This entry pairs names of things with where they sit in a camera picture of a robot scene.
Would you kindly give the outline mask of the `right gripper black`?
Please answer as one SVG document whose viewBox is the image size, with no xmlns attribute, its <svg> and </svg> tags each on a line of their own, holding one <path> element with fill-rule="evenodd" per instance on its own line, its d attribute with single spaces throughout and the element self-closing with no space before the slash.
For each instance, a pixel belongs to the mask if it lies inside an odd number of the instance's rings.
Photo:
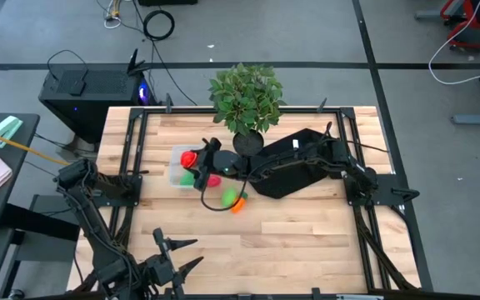
<svg viewBox="0 0 480 300">
<path fill-rule="evenodd" d="M 204 147 L 197 150 L 197 160 L 200 168 L 193 170 L 193 187 L 205 190 L 210 175 L 217 175 L 238 181 L 246 181 L 248 177 L 248 162 L 240 155 L 229 150 L 222 150 L 222 144 L 212 137 L 203 138 Z"/>
</svg>

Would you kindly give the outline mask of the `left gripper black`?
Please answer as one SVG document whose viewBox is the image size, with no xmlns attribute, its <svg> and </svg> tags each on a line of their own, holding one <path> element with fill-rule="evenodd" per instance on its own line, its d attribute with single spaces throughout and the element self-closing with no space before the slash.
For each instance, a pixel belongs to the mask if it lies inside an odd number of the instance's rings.
<svg viewBox="0 0 480 300">
<path fill-rule="evenodd" d="M 175 240 L 169 237 L 164 237 L 163 231 L 160 227 L 154 229 L 152 235 L 155 243 L 158 245 L 160 253 L 149 257 L 145 261 L 147 279 L 150 283 L 158 286 L 171 283 L 174 297 L 176 299 L 184 299 L 184 291 L 182 288 L 184 278 L 188 276 L 204 257 L 197 257 L 192 261 L 183 264 L 177 270 L 173 265 L 173 260 L 169 253 L 192 245 L 198 240 Z"/>
</svg>

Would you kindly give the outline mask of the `red toy tomato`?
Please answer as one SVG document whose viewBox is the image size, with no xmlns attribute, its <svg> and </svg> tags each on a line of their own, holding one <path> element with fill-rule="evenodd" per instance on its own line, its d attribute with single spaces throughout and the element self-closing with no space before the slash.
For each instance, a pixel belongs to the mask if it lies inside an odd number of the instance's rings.
<svg viewBox="0 0 480 300">
<path fill-rule="evenodd" d="M 192 168 L 196 165 L 198 154 L 192 150 L 185 151 L 181 154 L 180 164 L 183 168 Z"/>
</svg>

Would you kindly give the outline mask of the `light green toy vegetable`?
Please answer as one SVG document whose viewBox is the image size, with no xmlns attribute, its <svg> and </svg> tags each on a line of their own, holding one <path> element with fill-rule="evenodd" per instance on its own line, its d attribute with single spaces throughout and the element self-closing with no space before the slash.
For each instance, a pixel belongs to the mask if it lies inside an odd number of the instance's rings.
<svg viewBox="0 0 480 300">
<path fill-rule="evenodd" d="M 229 187 L 223 190 L 221 197 L 221 204 L 223 208 L 232 206 L 238 197 L 238 190 L 234 187 Z"/>
</svg>

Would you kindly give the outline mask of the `orange toy carrot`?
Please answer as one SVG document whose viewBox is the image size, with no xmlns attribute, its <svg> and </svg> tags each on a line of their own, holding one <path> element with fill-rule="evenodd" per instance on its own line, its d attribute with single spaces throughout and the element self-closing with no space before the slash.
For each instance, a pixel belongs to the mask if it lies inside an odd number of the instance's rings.
<svg viewBox="0 0 480 300">
<path fill-rule="evenodd" d="M 242 192 L 239 195 L 238 200 L 235 202 L 235 204 L 231 208 L 232 213 L 239 213 L 245 206 L 247 199 L 248 199 L 248 194 L 246 192 Z"/>
</svg>

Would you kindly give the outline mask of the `clear plastic tupperware container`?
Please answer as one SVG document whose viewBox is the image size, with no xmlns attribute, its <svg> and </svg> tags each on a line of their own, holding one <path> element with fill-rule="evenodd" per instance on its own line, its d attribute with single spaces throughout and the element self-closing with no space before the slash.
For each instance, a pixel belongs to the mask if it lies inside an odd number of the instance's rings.
<svg viewBox="0 0 480 300">
<path fill-rule="evenodd" d="M 193 188 L 193 185 L 191 187 L 183 187 L 179 184 L 179 180 L 181 176 L 185 172 L 187 172 L 180 164 L 180 157 L 181 157 L 181 154 L 185 151 L 198 150 L 202 147 L 203 147 L 202 143 L 177 145 L 172 147 L 171 157 L 169 162 L 169 173 L 168 173 L 169 183 L 171 187 L 184 188 L 184 189 Z"/>
</svg>

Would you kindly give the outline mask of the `green plant in black pot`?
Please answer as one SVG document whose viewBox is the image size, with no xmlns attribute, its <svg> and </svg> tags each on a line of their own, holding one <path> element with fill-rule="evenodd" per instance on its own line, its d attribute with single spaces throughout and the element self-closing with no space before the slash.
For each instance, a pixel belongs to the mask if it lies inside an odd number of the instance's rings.
<svg viewBox="0 0 480 300">
<path fill-rule="evenodd" d="M 238 63 L 210 80 L 209 92 L 216 110 L 213 121 L 224 123 L 233 134 L 232 145 L 244 157 L 262 151 L 263 134 L 279 123 L 283 85 L 272 66 Z"/>
</svg>

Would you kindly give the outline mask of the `black cloth with white tag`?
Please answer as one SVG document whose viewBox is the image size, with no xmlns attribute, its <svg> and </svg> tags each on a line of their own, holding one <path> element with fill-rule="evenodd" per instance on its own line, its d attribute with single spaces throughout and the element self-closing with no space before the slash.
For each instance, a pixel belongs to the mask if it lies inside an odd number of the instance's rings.
<svg viewBox="0 0 480 300">
<path fill-rule="evenodd" d="M 280 199 L 325 178 L 339 179 L 347 164 L 343 140 L 304 128 L 251 156 L 247 180 L 257 193 Z"/>
</svg>

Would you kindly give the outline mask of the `black computer tower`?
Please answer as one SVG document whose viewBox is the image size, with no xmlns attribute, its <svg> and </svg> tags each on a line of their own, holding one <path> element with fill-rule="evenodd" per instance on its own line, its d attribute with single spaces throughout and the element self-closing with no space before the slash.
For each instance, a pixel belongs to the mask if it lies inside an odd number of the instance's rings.
<svg viewBox="0 0 480 300">
<path fill-rule="evenodd" d="M 137 55 L 122 65 L 48 63 L 38 99 L 79 138 L 99 143 L 110 107 L 158 104 Z"/>
</svg>

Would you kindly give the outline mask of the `black box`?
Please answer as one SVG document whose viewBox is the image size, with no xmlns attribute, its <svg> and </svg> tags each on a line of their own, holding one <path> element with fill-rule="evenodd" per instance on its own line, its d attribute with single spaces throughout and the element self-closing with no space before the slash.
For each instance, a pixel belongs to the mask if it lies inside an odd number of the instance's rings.
<svg viewBox="0 0 480 300">
<path fill-rule="evenodd" d="M 162 5 L 195 5 L 199 0 L 137 0 L 138 4 L 145 7 Z"/>
</svg>

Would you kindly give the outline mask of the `mint green stapler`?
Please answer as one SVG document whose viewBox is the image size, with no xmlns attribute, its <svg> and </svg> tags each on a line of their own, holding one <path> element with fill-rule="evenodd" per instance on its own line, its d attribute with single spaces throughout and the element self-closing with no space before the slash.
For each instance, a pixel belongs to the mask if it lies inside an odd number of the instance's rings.
<svg viewBox="0 0 480 300">
<path fill-rule="evenodd" d="M 18 117 L 6 117 L 0 122 L 0 137 L 10 140 L 22 125 L 23 121 Z M 6 142 L 0 140 L 0 148 L 4 148 L 6 145 Z"/>
</svg>

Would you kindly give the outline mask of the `red and black cart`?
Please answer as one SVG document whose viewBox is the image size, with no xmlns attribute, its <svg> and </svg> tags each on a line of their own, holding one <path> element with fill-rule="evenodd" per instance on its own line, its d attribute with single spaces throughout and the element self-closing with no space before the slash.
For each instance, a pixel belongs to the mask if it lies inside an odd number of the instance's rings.
<svg viewBox="0 0 480 300">
<path fill-rule="evenodd" d="M 451 28 L 447 36 L 450 50 L 456 48 L 480 51 L 480 0 L 447 0 L 440 10 L 440 17 Z"/>
</svg>

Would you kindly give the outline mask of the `black metal rig frame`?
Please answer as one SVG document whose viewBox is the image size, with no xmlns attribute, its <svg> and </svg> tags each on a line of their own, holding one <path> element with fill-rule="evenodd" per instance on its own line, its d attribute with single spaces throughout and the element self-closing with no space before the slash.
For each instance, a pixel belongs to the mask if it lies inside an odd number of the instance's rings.
<svg viewBox="0 0 480 300">
<path fill-rule="evenodd" d="M 172 260 L 198 265 L 187 276 L 184 291 L 196 298 L 277 300 L 287 294 L 365 293 L 367 278 L 382 284 L 376 259 L 363 267 L 355 216 L 343 182 L 325 179 L 280 200 L 247 188 L 239 212 L 220 210 L 223 189 L 241 187 L 225 179 L 206 192 L 179 187 L 172 165 L 175 147 L 201 146 L 218 138 L 232 146 L 232 134 L 213 121 L 210 107 L 155 108 L 146 121 L 133 118 L 128 107 L 109 110 L 97 165 L 107 174 L 118 171 L 125 144 L 132 158 L 141 158 L 141 200 L 133 210 L 128 247 L 137 260 L 158 252 L 153 230 L 189 240 Z"/>
</svg>

